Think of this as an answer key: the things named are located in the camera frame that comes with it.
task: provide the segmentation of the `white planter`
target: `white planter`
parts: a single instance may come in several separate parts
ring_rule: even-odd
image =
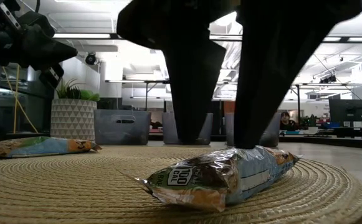
[[[54,99],[50,114],[50,136],[67,139],[95,140],[93,111],[97,102]]]

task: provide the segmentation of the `round rug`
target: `round rug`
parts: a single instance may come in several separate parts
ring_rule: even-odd
[[[211,149],[104,147],[94,153],[0,160],[0,223],[354,223],[362,182],[302,159],[271,188],[211,213],[165,205],[125,177]]]

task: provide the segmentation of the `plastic bin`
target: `plastic bin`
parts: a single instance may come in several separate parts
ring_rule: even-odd
[[[95,142],[111,145],[146,145],[150,112],[95,110]]]
[[[267,129],[261,136],[260,146],[276,147],[279,143],[280,115],[275,113]],[[234,114],[225,114],[226,144],[234,146]]]
[[[212,113],[208,113],[206,121],[200,131],[199,139],[195,142],[198,145],[208,145],[211,142]],[[182,144],[176,132],[174,113],[163,113],[163,138],[165,144]]]

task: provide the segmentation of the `desk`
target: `desk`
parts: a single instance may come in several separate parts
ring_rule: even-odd
[[[345,138],[345,137],[362,138],[362,128],[339,127],[339,128],[333,128],[333,132],[338,138]]]
[[[312,143],[312,144],[324,144],[330,146],[344,146],[344,147],[358,147],[362,148],[362,139],[350,139],[350,138],[313,138],[298,136],[285,136],[279,137],[279,142],[299,142],[299,143]]]

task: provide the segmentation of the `plastic wrapper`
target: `plastic wrapper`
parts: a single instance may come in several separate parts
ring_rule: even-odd
[[[261,146],[233,148],[181,161],[137,181],[162,202],[221,212],[271,186],[298,160]]]
[[[50,156],[101,149],[92,141],[33,137],[0,141],[0,158]]]

